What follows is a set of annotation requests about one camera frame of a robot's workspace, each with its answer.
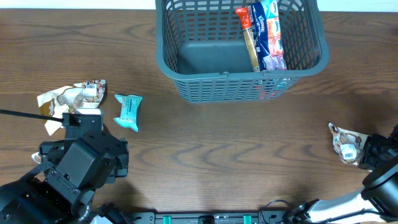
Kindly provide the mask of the blue Kleenex tissue pack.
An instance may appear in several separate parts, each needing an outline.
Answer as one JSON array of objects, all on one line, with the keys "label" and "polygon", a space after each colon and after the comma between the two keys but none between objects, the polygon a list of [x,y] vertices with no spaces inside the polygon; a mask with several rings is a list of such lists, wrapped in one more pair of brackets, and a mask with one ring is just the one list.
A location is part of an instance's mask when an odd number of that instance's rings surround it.
[{"label": "blue Kleenex tissue pack", "polygon": [[254,40],[254,71],[287,70],[277,0],[255,2],[248,11]]}]

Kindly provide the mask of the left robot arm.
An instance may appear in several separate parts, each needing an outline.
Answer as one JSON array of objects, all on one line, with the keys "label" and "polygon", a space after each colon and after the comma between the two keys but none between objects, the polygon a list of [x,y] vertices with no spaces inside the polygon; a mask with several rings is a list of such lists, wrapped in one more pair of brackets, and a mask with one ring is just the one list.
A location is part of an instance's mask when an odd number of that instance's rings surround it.
[{"label": "left robot arm", "polygon": [[43,142],[38,165],[1,186],[1,223],[88,223],[96,190],[127,176],[127,141],[104,131],[100,109],[59,122],[65,138]]}]

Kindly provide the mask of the orange spaghetti pasta package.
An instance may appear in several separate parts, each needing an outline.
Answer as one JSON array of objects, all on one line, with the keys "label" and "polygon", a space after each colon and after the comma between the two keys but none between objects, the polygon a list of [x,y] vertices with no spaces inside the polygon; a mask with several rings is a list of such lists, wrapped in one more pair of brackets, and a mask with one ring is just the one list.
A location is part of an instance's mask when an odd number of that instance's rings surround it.
[{"label": "orange spaghetti pasta package", "polygon": [[241,27],[243,30],[243,36],[246,43],[246,48],[249,53],[252,69],[254,72],[260,72],[260,66],[258,62],[257,52],[254,42],[254,34],[252,31],[252,22],[250,19],[250,13],[247,7],[239,7],[235,9],[235,14],[239,16],[241,21]]}]

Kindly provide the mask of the grey plastic laundry basket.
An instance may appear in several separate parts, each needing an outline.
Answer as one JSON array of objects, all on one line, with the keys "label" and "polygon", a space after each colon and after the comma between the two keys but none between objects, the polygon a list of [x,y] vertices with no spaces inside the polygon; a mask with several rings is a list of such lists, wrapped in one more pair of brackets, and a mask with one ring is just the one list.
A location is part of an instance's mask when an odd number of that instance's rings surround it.
[{"label": "grey plastic laundry basket", "polygon": [[191,103],[277,98],[329,60],[315,0],[277,1],[285,70],[255,72],[235,10],[248,0],[156,0],[157,63]]}]

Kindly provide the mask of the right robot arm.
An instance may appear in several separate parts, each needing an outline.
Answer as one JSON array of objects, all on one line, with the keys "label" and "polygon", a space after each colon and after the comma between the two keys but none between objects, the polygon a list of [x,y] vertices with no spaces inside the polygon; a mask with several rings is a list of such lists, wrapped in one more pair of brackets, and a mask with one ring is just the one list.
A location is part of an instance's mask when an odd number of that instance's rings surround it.
[{"label": "right robot arm", "polygon": [[333,148],[345,164],[368,170],[363,187],[331,200],[312,200],[284,216],[285,223],[397,221],[397,126],[388,137],[328,124]]}]

